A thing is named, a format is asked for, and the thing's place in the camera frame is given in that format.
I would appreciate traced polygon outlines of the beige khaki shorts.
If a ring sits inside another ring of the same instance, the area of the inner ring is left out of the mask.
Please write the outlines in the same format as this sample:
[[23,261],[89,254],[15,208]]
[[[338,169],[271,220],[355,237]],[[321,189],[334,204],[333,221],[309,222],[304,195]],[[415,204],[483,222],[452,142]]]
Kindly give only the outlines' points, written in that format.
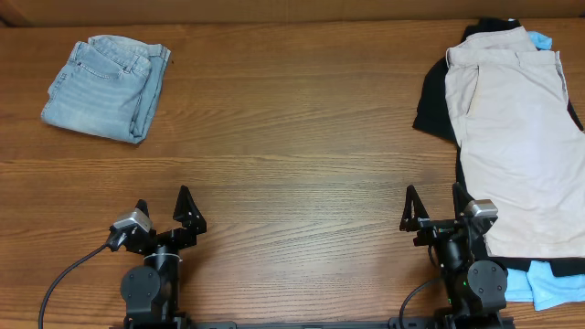
[[584,255],[584,133],[571,118],[560,54],[523,27],[469,36],[446,51],[445,100],[468,193],[498,219],[492,256]]

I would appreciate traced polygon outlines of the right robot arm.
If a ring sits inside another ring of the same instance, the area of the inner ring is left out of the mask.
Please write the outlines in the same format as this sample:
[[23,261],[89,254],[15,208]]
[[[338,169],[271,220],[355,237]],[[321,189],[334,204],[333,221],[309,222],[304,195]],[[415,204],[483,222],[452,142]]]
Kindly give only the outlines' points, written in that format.
[[[437,278],[424,282],[404,300],[395,319],[399,328],[492,329],[513,328],[514,320],[503,318],[508,271],[496,261],[479,260],[473,244],[497,221],[498,209],[489,199],[474,199],[464,188],[452,185],[453,219],[432,220],[413,185],[406,189],[401,231],[414,232],[413,245],[425,247]],[[442,282],[449,306],[428,318],[407,318],[410,300],[420,291]]]

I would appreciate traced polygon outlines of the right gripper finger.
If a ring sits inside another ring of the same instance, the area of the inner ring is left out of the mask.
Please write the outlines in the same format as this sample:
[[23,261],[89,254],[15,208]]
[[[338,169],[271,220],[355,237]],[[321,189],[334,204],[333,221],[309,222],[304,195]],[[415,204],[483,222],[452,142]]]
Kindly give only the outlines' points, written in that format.
[[469,195],[465,187],[459,182],[452,185],[453,207],[456,218],[470,218],[467,206],[474,198]]
[[418,231],[422,229],[429,220],[430,217],[420,200],[420,196],[415,186],[408,186],[399,230]]

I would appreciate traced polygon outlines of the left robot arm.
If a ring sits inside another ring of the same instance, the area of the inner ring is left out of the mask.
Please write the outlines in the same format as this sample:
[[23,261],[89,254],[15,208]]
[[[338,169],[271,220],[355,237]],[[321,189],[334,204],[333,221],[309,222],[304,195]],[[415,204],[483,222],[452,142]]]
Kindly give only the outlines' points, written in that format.
[[179,310],[180,251],[196,246],[197,236],[207,232],[207,222],[187,186],[181,186],[173,220],[178,228],[158,233],[139,201],[124,230],[122,245],[141,255],[144,264],[130,269],[121,282],[126,304],[126,328],[192,328],[189,315]]

